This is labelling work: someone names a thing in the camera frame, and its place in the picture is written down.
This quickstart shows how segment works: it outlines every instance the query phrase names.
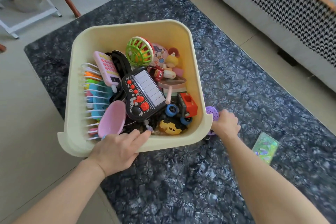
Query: black toy piano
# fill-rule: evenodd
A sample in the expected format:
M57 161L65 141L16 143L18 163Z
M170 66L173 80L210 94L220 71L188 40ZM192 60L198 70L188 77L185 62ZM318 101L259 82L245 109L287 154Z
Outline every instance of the black toy piano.
M121 80L127 95L126 113L134 121L144 121L166 106L166 98L145 67L134 69Z

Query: storage bin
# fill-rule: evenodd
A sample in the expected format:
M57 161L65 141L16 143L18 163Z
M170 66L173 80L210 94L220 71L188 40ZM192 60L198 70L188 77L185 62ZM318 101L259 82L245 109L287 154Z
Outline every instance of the storage bin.
M204 138L212 125L212 115L205 111L200 76L198 73L193 39L190 30L175 20L162 20L107 26L95 26L84 30L73 42L66 96L64 132L57 134L61 147L69 154L87 157L95 140L87 140L88 120L83 94L81 64L95 63L93 52L125 52L126 45L134 36L148 39L165 48L176 47L180 58L178 67L184 69L187 90L198 105L198 112L187 131L178 136L155 136L140 148L139 152L160 150L193 144Z

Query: forearm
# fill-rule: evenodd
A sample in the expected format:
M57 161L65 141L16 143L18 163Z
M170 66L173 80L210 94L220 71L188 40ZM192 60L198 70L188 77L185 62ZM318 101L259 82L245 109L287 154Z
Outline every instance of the forearm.
M223 142L256 223L328 223L298 189L258 158L240 138Z
M103 170L86 159L56 188L34 205L14 224L74 224L99 184Z

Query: green toy ball cage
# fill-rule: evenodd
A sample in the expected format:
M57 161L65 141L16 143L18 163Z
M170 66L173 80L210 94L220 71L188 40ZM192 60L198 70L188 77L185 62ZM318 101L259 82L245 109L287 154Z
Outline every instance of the green toy ball cage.
M132 37L126 47L126 57L133 66L149 66L154 58L153 47L142 37Z

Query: green toy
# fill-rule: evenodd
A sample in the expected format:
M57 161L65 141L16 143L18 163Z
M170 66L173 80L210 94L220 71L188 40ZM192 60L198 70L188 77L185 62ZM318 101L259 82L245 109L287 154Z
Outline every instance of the green toy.
M268 134L262 132L258 140L253 146L252 151L259 156L264 162L270 164L272 158L277 151L279 142L274 138L270 137Z
M154 58L153 48L146 39L135 36L128 41L126 57L133 66L149 66Z

